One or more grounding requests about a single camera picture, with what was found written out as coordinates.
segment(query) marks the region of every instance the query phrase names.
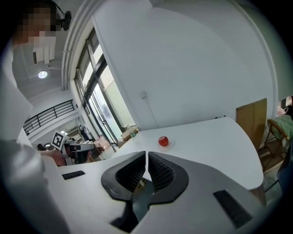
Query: balcony railing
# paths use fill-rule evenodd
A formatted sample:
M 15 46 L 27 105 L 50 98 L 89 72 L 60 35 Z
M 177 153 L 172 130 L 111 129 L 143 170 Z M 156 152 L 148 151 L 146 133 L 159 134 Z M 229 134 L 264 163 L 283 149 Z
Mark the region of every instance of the balcony railing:
M 49 123 L 50 121 L 60 116 L 63 116 L 71 111 L 74 111 L 72 101 L 73 100 L 71 99 L 69 101 L 62 102 L 26 120 L 23 126 L 26 134 L 29 135 L 33 131 Z

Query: curved white desk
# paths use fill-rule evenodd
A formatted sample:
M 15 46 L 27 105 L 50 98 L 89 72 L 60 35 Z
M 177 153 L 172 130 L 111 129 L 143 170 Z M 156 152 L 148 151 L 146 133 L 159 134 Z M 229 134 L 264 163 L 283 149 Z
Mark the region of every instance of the curved white desk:
M 174 146 L 162 151 L 158 138 L 168 137 Z M 257 152 L 244 130 L 231 118 L 223 117 L 204 122 L 140 131 L 125 143 L 113 157 L 136 151 L 161 152 L 218 169 L 244 188 L 258 188 L 263 173 Z M 144 178 L 151 180 L 147 172 Z

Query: red ball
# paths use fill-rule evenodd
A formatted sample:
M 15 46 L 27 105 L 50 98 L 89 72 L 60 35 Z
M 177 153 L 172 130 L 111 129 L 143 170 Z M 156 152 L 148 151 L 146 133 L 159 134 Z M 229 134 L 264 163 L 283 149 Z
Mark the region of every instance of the red ball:
M 160 137 L 159 138 L 159 145 L 167 146 L 169 144 L 169 140 L 167 137 Z

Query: ceiling light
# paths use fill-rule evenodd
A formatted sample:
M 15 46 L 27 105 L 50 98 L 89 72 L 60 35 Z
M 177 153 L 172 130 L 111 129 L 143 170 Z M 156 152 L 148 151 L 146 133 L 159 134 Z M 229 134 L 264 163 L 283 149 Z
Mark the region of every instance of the ceiling light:
M 47 77 L 47 75 L 48 75 L 48 73 L 46 71 L 40 71 L 40 73 L 38 74 L 38 77 L 40 79 L 44 79 Z

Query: green cloth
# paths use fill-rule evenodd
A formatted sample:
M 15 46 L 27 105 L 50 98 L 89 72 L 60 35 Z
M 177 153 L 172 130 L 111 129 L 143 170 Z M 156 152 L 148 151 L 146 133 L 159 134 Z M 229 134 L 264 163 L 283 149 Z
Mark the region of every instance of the green cloth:
M 280 127 L 280 129 L 283 130 L 283 132 L 291 139 L 293 137 L 293 121 L 289 115 L 282 115 L 280 117 L 272 119 L 272 121 Z M 283 135 L 275 128 L 272 127 L 272 132 L 274 133 L 274 136 L 282 140 Z

